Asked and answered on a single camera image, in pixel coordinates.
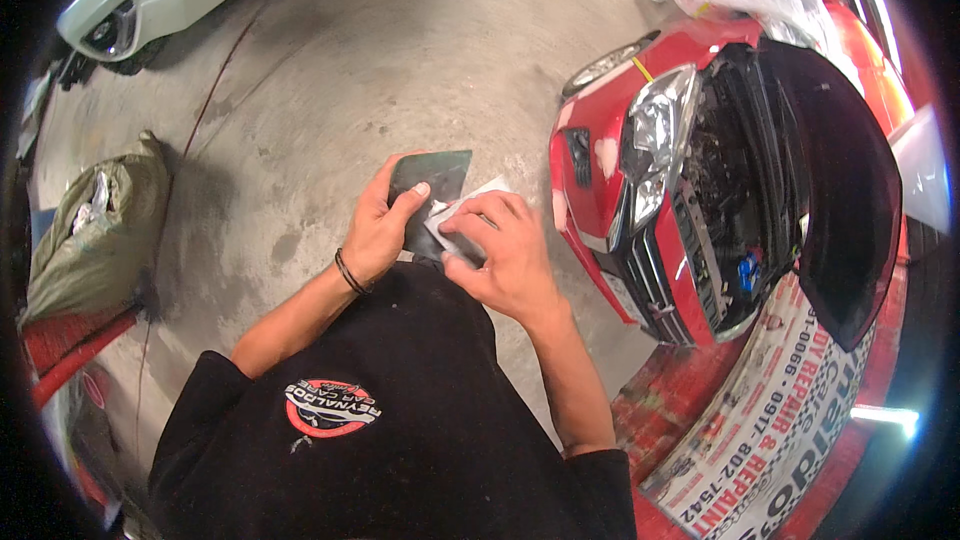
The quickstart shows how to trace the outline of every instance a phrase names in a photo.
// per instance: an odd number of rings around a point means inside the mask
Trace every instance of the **red car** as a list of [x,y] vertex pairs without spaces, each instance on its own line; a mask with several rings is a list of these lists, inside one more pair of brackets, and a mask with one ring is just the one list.
[[[824,0],[842,42],[872,42],[841,1]],[[851,58],[876,109],[909,108],[899,78]],[[901,178],[889,130],[830,61],[753,18],[685,18],[563,94],[555,224],[620,318],[663,343],[730,341],[797,269],[834,340],[863,338],[893,273]]]

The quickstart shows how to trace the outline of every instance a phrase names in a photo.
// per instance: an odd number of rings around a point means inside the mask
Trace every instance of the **logo on shirt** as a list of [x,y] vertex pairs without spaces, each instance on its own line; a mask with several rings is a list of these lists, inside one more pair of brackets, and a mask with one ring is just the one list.
[[336,438],[356,432],[381,414],[370,392],[355,383],[334,379],[301,379],[283,390],[287,417],[313,438]]

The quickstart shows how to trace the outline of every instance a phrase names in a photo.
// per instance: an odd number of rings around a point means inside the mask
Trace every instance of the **open hood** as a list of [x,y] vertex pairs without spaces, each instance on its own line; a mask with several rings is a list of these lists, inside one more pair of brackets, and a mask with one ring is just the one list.
[[781,42],[758,49],[796,118],[809,178],[799,283],[823,329],[850,351],[893,276],[903,200],[897,162],[870,107],[830,61]]

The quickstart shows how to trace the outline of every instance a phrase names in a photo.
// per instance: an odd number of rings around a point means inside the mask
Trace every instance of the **tire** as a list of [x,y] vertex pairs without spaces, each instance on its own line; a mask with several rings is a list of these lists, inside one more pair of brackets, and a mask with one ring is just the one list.
[[660,30],[655,29],[636,42],[630,42],[629,44],[611,50],[596,61],[593,61],[574,73],[570,79],[566,80],[566,83],[563,84],[563,89],[559,92],[563,100],[566,101],[584,88],[593,84],[597,79],[603,78],[618,65],[637,56],[638,53],[649,47],[650,44],[657,39],[657,36],[660,36]]
[[150,65],[150,63],[163,50],[167,44],[167,36],[150,40],[143,44],[133,56],[123,61],[101,61],[100,65],[108,71],[119,74],[120,76],[136,76],[140,70]]

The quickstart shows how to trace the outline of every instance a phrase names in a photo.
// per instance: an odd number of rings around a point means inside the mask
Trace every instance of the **headlight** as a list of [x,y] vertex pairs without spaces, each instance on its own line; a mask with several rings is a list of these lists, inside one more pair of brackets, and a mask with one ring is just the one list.
[[696,64],[680,65],[644,86],[630,103],[629,129],[620,144],[620,170],[632,193],[630,233],[660,210],[664,192],[676,182],[696,110],[698,80]]

